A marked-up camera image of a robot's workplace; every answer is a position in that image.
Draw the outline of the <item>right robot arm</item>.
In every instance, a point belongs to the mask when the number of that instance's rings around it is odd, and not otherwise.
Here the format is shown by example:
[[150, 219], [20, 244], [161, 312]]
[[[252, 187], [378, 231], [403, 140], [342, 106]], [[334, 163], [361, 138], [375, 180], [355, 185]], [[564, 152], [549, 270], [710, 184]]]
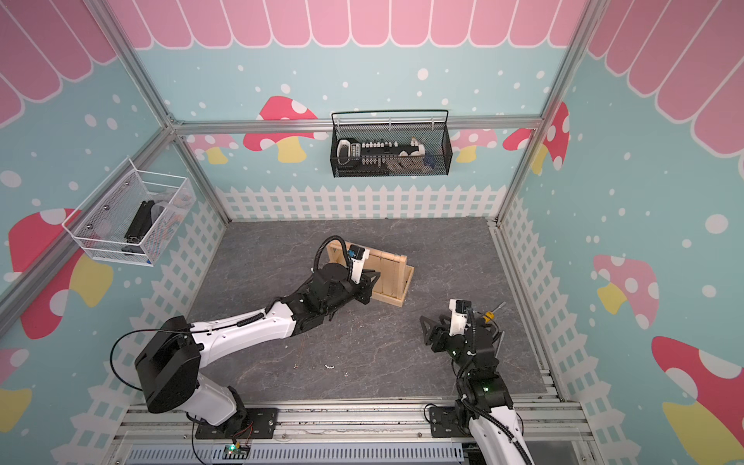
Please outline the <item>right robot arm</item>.
[[504, 331], [493, 310], [479, 313], [469, 300], [451, 300], [449, 313], [420, 317], [424, 344], [449, 357], [457, 399], [451, 407], [428, 403], [424, 420], [434, 438], [475, 440], [486, 464], [532, 464], [521, 416], [498, 370]]

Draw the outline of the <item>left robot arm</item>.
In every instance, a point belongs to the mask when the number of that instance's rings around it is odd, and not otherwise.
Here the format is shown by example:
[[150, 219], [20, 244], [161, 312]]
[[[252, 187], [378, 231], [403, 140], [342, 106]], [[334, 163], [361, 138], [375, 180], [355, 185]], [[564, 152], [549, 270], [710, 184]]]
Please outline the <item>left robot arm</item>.
[[367, 304], [381, 274], [367, 269], [368, 249], [341, 236], [326, 244], [341, 247], [342, 263], [313, 263], [312, 273], [292, 294], [264, 308], [222, 320], [189, 323], [178, 316], [159, 329], [135, 359], [138, 383], [151, 414], [182, 410], [191, 422], [236, 441], [254, 426], [238, 391], [203, 375], [209, 364], [267, 341], [287, 339], [331, 320], [346, 304]]

